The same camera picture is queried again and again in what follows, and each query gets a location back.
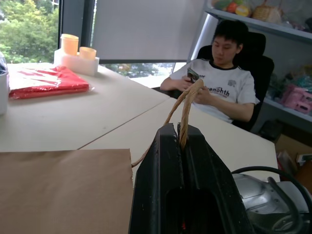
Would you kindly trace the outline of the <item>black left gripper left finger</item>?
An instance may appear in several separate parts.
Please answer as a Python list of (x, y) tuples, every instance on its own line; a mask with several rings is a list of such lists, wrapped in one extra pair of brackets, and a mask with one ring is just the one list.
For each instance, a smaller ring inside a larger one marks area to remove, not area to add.
[(137, 169), (128, 234), (181, 234), (183, 193), (179, 140), (169, 123), (158, 129)]

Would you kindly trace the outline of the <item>brown paper bag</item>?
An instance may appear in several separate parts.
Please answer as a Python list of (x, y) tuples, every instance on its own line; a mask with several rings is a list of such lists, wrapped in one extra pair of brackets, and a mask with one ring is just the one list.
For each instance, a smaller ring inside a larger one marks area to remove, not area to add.
[(0, 117), (0, 234), (128, 234), (130, 151), (85, 145), (166, 101), (128, 79), (83, 95), (15, 100)]

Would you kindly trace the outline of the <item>black box under shelf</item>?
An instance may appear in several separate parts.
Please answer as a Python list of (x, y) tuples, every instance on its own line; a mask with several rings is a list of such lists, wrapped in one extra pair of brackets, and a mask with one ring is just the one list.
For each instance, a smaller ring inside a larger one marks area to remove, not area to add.
[(266, 140), (277, 142), (282, 130), (282, 123), (275, 120), (267, 120), (260, 128), (258, 135)]

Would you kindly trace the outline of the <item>seated man in white t-shirt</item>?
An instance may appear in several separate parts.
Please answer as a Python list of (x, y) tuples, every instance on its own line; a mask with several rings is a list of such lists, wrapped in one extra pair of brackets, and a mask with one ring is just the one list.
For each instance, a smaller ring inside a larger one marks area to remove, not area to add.
[(212, 59), (194, 59), (172, 73), (160, 85), (163, 91), (185, 91), (192, 85), (188, 70), (203, 80), (193, 106), (228, 123), (249, 122), (259, 103), (251, 72), (234, 64), (234, 58), (244, 46), (249, 30), (240, 21), (224, 20), (215, 30)]

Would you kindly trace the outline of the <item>black office chair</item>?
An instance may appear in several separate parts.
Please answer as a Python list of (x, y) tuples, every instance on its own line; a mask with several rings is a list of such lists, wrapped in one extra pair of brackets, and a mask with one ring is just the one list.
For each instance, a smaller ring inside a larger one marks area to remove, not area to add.
[(249, 122), (241, 122), (238, 120), (232, 122), (234, 126), (246, 131), (250, 131), (255, 125), (274, 69), (273, 60), (263, 55), (265, 47), (265, 35), (249, 32), (246, 36), (242, 51), (234, 58), (235, 65), (243, 70), (251, 72), (254, 78), (255, 95), (259, 100), (259, 103), (254, 107), (253, 115)]

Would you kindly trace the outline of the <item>pink plastic toy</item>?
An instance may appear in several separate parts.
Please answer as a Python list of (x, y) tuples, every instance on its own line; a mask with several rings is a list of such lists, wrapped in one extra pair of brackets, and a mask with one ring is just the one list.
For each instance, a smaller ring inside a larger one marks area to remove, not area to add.
[(306, 115), (312, 112), (312, 94), (294, 84), (287, 86), (280, 103)]

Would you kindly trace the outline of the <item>white foam block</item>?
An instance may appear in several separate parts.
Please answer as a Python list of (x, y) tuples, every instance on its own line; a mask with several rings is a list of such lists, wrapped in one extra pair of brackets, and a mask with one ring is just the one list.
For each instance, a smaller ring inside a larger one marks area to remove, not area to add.
[(98, 72), (99, 58), (96, 57), (94, 60), (85, 59), (79, 55), (68, 55), (58, 49), (54, 52), (54, 65), (67, 67), (74, 73), (94, 76)]

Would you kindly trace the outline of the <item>red cloth in plastic wrap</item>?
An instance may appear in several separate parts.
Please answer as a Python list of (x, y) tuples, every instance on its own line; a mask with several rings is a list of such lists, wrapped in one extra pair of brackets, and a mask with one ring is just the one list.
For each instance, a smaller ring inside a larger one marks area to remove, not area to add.
[(64, 66), (11, 70), (9, 88), (10, 99), (42, 98), (93, 90), (87, 81)]

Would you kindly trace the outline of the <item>short orange plastic cup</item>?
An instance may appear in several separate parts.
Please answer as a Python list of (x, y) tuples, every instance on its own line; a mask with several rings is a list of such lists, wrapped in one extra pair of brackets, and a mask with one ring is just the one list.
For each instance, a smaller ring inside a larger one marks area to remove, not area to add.
[(83, 59), (94, 60), (96, 58), (97, 51), (90, 47), (80, 47), (79, 56)]

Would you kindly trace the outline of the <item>grey metal shelf rack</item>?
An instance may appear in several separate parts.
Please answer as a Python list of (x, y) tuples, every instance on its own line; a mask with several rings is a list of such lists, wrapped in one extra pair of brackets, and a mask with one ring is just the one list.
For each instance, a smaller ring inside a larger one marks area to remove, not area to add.
[[(199, 22), (188, 60), (193, 60), (202, 46), (211, 43), (215, 27), (223, 19), (240, 20), (247, 24), (250, 31), (266, 36), (264, 55), (273, 60), (276, 75), (283, 77), (303, 65), (312, 64), (311, 33), (212, 9), (208, 7), (206, 1), (199, 12)], [(275, 119), (312, 133), (312, 116), (286, 108), (268, 98), (264, 100), (251, 132), (257, 133), (265, 121)]]

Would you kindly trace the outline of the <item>grey roller blind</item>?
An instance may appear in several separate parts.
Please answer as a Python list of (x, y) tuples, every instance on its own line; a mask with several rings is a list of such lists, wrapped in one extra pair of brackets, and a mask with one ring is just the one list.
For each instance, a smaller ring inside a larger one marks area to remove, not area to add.
[(102, 60), (186, 60), (205, 0), (97, 0), (92, 46)]

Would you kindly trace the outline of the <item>tall orange plastic cup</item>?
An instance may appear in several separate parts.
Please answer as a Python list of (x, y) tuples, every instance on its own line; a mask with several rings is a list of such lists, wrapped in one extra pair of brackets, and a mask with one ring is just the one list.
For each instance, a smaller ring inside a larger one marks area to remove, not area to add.
[(79, 37), (71, 34), (62, 34), (61, 37), (61, 50), (72, 56), (76, 56), (78, 52)]

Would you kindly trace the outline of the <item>woven wicker basket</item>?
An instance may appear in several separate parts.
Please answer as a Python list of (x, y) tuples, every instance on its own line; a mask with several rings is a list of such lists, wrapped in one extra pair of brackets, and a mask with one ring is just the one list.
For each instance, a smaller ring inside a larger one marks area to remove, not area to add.
[(261, 5), (254, 9), (252, 19), (274, 24), (282, 23), (283, 11), (281, 9), (281, 1), (278, 6), (267, 5), (267, 1), (264, 0)]

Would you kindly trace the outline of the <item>white cylindrical container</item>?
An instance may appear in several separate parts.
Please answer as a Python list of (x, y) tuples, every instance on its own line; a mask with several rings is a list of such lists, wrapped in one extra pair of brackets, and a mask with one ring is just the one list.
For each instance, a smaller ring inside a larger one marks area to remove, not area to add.
[(0, 74), (0, 116), (7, 111), (9, 97), (9, 74), (5, 72)]

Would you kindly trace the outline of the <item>dark window frame post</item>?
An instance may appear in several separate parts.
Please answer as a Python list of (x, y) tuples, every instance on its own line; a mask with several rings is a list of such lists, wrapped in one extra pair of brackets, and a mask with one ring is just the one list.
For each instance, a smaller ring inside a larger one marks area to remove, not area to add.
[(58, 36), (79, 37), (79, 46), (91, 46), (97, 0), (59, 0)]

